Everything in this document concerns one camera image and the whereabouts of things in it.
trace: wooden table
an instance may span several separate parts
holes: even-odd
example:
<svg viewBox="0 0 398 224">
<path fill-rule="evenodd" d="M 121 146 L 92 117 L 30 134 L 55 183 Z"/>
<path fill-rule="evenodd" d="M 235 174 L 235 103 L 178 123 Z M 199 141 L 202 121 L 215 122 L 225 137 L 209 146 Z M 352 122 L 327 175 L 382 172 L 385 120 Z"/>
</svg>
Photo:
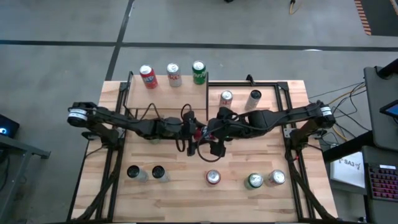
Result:
<svg viewBox="0 0 398 224">
<path fill-rule="evenodd" d="M 206 121 L 206 103 L 203 94 L 206 87 L 186 84 L 191 77 L 184 77 L 183 86 L 178 91 L 168 87 L 167 78 L 160 78 L 155 100 L 162 116 L 180 116 L 183 104 L 191 103 L 196 117 Z M 301 80 L 286 81 L 289 84 L 293 107 L 308 104 L 307 92 Z M 119 89 L 119 82 L 104 82 L 100 106 L 114 110 Z M 234 95 L 231 109 L 244 112 L 244 104 L 252 89 L 262 91 L 258 109 L 277 111 L 275 91 L 269 87 L 209 87 L 209 119 L 216 116 L 220 93 L 231 90 Z M 150 103 L 143 94 L 148 91 L 142 87 L 140 78 L 134 77 L 133 94 L 129 95 L 127 106 L 137 109 L 138 116 Z M 187 96 L 180 93 L 187 91 Z M 167 95 L 178 94 L 177 101 Z M 150 110 L 146 118 L 155 118 Z M 318 145 L 315 140 L 310 144 Z M 87 153 L 101 146 L 100 142 L 89 144 Z M 121 176 L 114 211 L 114 222 L 292 222 L 297 221 L 287 162 L 284 158 L 284 142 L 281 128 L 274 128 L 265 136 L 254 139 L 241 139 L 228 142 L 224 158 L 216 163 L 202 161 L 197 154 L 187 157 L 186 152 L 178 152 L 174 141 L 162 140 L 153 145 L 135 133 L 128 131 L 124 147 Z M 208 146 L 201 146 L 204 157 L 215 158 L 209 153 Z M 72 218 L 78 217 L 91 203 L 100 189 L 106 151 L 99 151 L 88 157 L 84 163 L 80 185 L 76 196 Z M 320 203 L 330 214 L 337 217 L 335 203 L 331 193 L 328 176 L 323 163 L 322 153 L 314 148 L 303 150 L 310 188 Z M 131 165 L 138 165 L 148 173 L 156 165 L 165 167 L 171 178 L 170 182 L 160 183 L 150 177 L 147 183 L 131 180 L 126 170 Z M 206 185 L 205 172 L 210 169 L 220 171 L 222 180 L 216 187 Z M 252 172 L 263 175 L 274 169 L 281 169 L 287 175 L 286 183 L 278 187 L 261 187 L 246 190 L 243 180 Z M 108 211 L 109 193 L 107 194 L 104 214 Z M 300 190 L 304 216 L 308 217 L 304 194 Z"/>
</svg>

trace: soda can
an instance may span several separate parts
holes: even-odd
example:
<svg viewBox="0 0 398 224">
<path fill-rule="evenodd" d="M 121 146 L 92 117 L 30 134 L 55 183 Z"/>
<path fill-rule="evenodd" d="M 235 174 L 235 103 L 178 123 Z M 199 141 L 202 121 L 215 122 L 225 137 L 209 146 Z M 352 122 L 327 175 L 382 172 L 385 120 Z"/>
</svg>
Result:
<svg viewBox="0 0 398 224">
<path fill-rule="evenodd" d="M 226 90 L 226 91 L 222 92 L 221 97 L 220 97 L 220 107 L 224 106 L 226 108 L 230 108 L 232 99 L 233 99 L 233 95 L 232 95 L 231 91 Z"/>
<path fill-rule="evenodd" d="M 140 169 L 138 166 L 133 165 L 127 169 L 127 175 L 139 182 L 147 182 L 148 181 L 148 174 L 144 170 Z"/>
<path fill-rule="evenodd" d="M 155 166 L 152 169 L 152 175 L 160 182 L 168 182 L 170 180 L 169 175 L 167 175 L 166 170 L 162 166 Z"/>
<path fill-rule="evenodd" d="M 210 170 L 206 173 L 206 181 L 210 187 L 214 187 L 221 180 L 221 174 L 217 170 Z"/>
<path fill-rule="evenodd" d="M 142 81 L 144 81 L 144 84 L 148 89 L 157 87 L 157 79 L 153 68 L 151 68 L 149 65 L 143 65 L 139 69 L 139 73 L 141 75 Z"/>
<path fill-rule="evenodd" d="M 281 170 L 274 170 L 272 171 L 266 180 L 266 185 L 269 187 L 275 187 L 281 185 L 285 182 L 286 177 L 283 171 Z"/>
<path fill-rule="evenodd" d="M 192 65 L 193 82 L 202 85 L 206 82 L 206 65 L 202 61 L 195 61 Z"/>
<path fill-rule="evenodd" d="M 179 87 L 182 84 L 180 67 L 176 63 L 170 63 L 167 65 L 167 76 L 169 78 L 169 84 L 171 87 Z"/>
<path fill-rule="evenodd" d="M 248 190 L 257 189 L 257 188 L 261 187 L 263 181 L 264 180 L 262 179 L 260 174 L 253 173 L 253 174 L 250 174 L 249 177 L 247 177 L 244 180 L 244 186 Z"/>
<path fill-rule="evenodd" d="M 257 107 L 257 104 L 260 102 L 261 99 L 261 92 L 258 90 L 253 90 L 246 102 L 246 106 L 244 107 L 245 110 L 252 110 Z"/>
</svg>

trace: keyboard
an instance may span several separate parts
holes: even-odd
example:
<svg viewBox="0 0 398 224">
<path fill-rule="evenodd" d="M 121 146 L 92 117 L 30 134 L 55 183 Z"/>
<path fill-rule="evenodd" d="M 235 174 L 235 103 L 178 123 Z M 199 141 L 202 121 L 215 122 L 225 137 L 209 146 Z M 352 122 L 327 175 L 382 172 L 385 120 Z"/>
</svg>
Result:
<svg viewBox="0 0 398 224">
<path fill-rule="evenodd" d="M 398 202 L 398 171 L 395 168 L 395 166 L 368 165 L 368 180 L 373 199 Z"/>
</svg>

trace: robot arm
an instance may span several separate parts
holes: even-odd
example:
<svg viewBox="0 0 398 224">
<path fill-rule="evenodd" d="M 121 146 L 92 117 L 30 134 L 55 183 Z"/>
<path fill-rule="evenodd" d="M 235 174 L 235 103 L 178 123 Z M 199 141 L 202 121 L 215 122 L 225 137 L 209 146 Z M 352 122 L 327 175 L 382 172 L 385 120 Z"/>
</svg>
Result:
<svg viewBox="0 0 398 224">
<path fill-rule="evenodd" d="M 223 157 L 226 150 L 225 141 L 255 138 L 265 135 L 277 126 L 307 121 L 302 128 L 290 133 L 290 147 L 298 149 L 303 147 L 303 143 L 308 141 L 308 136 L 313 132 L 320 128 L 330 128 L 335 123 L 330 108 L 321 101 L 278 112 L 256 110 L 236 114 L 230 109 L 221 107 L 217 117 L 210 119 L 207 127 L 196 120 L 193 111 L 185 113 L 182 120 L 173 117 L 136 119 L 87 102 L 74 103 L 69 111 L 68 123 L 72 126 L 89 129 L 101 137 L 103 144 L 115 146 L 119 137 L 119 133 L 115 129 L 108 129 L 103 125 L 106 123 L 134 131 L 138 136 L 148 140 L 182 140 L 183 146 L 185 141 L 188 141 L 188 156 L 194 155 L 199 145 L 209 143 L 210 153 Z"/>
</svg>

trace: gray floor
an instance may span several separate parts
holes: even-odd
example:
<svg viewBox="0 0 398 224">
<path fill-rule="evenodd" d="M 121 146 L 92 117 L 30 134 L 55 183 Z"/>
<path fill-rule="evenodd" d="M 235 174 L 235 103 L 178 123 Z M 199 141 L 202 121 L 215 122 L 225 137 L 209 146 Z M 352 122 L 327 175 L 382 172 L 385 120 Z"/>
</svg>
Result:
<svg viewBox="0 0 398 224">
<path fill-rule="evenodd" d="M 0 0 L 0 39 L 116 41 L 128 0 Z M 398 38 L 363 32 L 354 1 L 309 0 L 294 15 L 288 1 L 136 0 L 125 42 L 325 45 L 396 47 Z M 21 124 L 18 139 L 52 151 L 34 159 L 14 206 L 14 218 L 31 223 L 61 222 L 83 159 L 81 130 L 66 123 L 74 101 L 97 102 L 113 47 L 0 45 L 0 113 Z M 206 62 L 212 80 L 305 80 L 313 96 L 363 80 L 363 68 L 385 65 L 395 52 L 306 52 L 122 48 L 113 80 L 151 64 L 158 74 L 169 62 L 189 75 L 194 60 Z M 319 97 L 329 102 L 348 90 Z M 354 98 L 353 117 L 370 128 L 366 95 Z M 346 113 L 354 108 L 345 103 Z M 339 123 L 355 135 L 364 131 L 346 118 Z M 339 217 L 364 215 L 362 196 L 333 190 Z"/>
</svg>

